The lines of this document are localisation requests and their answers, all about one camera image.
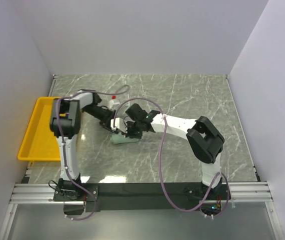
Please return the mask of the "green towel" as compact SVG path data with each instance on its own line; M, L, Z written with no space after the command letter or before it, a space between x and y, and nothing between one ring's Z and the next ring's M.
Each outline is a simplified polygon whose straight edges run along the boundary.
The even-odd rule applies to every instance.
M112 134L110 137L110 142L114 145L136 143L138 141L137 138L125 137L122 134Z

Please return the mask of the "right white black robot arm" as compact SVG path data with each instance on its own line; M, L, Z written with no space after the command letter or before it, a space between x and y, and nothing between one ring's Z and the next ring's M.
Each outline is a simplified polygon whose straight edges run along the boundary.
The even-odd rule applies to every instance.
M225 139L214 124L205 116L188 119L161 114L160 111L146 112L137 103L130 106L125 113L130 117L127 132L130 137L141 138L143 132L166 133L187 140L195 157L201 162L202 193L209 200L220 194L222 177L221 152Z

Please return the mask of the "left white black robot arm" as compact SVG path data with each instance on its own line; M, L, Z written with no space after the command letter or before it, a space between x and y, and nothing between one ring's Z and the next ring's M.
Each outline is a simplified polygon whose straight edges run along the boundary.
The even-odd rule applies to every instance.
M82 188L81 173L77 160L77 139L81 129L82 113L88 113L99 120L100 126L111 131L110 123L115 110L99 105L102 99L94 90L81 89L70 97L53 100L49 120L59 147L60 178L56 194L77 201L86 193Z

